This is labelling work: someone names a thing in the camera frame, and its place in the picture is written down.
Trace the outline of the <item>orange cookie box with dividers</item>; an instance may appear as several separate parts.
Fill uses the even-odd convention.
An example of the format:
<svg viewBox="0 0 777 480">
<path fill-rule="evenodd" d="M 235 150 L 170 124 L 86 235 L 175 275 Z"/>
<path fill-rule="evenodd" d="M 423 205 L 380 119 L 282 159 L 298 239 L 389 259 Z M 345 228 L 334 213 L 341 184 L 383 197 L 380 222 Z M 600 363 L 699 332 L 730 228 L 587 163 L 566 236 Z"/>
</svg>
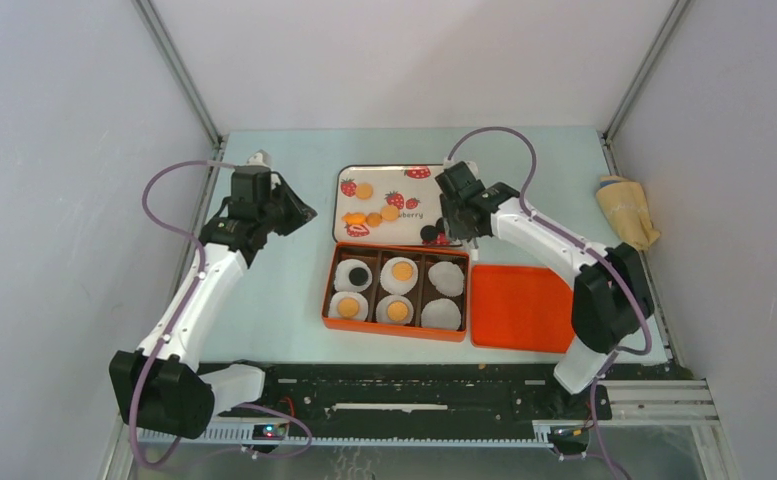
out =
<svg viewBox="0 0 777 480">
<path fill-rule="evenodd" d="M 456 249 L 339 243 L 321 316 L 330 329 L 437 341 L 467 332 L 470 257 Z"/>
</svg>

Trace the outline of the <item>strawberry print serving tray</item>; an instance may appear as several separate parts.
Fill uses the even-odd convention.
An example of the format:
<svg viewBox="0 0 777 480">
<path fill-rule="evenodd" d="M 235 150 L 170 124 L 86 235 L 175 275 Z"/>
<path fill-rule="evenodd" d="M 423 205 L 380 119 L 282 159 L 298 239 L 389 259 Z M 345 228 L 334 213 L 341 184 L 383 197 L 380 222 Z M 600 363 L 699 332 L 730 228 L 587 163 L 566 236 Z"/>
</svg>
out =
<svg viewBox="0 0 777 480">
<path fill-rule="evenodd" d="M 438 235 L 434 243 L 424 244 L 420 230 L 442 218 L 441 193 L 435 177 L 444 171 L 441 164 L 419 165 L 352 165 L 340 171 L 337 178 L 332 237 L 342 243 L 364 243 L 417 247 L 458 247 L 446 234 Z M 356 185 L 369 183 L 374 188 L 370 199 L 355 197 Z M 346 225 L 342 217 L 348 213 L 380 212 L 386 205 L 400 209 L 396 221 L 384 222 L 377 228 L 366 225 Z"/>
</svg>

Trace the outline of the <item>swirl tan cookie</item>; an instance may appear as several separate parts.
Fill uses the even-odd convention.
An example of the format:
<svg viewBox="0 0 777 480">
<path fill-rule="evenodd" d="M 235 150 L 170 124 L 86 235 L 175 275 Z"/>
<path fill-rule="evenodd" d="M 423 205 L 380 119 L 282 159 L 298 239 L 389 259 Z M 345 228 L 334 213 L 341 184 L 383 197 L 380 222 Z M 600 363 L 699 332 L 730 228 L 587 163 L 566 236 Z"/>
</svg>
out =
<svg viewBox="0 0 777 480">
<path fill-rule="evenodd" d="M 410 308 L 402 301 L 394 301 L 386 308 L 386 316 L 391 322 L 405 324 L 410 317 Z"/>
</svg>

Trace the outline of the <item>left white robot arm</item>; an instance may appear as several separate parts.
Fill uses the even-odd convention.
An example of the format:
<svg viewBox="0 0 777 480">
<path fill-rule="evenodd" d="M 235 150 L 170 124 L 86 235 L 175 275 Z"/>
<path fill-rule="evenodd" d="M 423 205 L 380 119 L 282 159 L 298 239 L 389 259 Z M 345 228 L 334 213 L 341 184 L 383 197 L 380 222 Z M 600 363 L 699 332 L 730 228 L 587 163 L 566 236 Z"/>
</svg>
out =
<svg viewBox="0 0 777 480">
<path fill-rule="evenodd" d="M 110 362 L 120 415 L 130 427 L 196 439 L 214 416 L 242 404 L 261 417 L 279 406 L 280 390 L 260 368 L 232 364 L 200 374 L 200 355 L 224 301 L 269 236 L 287 236 L 316 213 L 269 166 L 231 170 L 229 196 L 198 235 L 152 219 L 186 237 L 194 257 L 152 331 L 135 350 L 118 351 Z"/>
</svg>

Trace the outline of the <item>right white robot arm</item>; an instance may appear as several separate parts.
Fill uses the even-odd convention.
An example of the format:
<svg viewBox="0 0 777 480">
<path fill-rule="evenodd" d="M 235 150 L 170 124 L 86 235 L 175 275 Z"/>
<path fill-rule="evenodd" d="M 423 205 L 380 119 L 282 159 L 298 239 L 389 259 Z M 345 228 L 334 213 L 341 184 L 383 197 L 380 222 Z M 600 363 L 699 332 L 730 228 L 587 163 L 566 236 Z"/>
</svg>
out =
<svg viewBox="0 0 777 480">
<path fill-rule="evenodd" d="M 484 186 L 467 162 L 446 162 L 435 180 L 450 239 L 473 243 L 493 237 L 507 242 L 539 260 L 571 289 L 575 337 L 554 368 L 558 383 L 545 392 L 552 414 L 570 418 L 584 407 L 584 390 L 625 351 L 626 339 L 642 333 L 643 347 L 628 351 L 651 351 L 647 321 L 655 307 L 639 253 L 631 246 L 607 247 L 575 234 L 509 185 Z"/>
</svg>

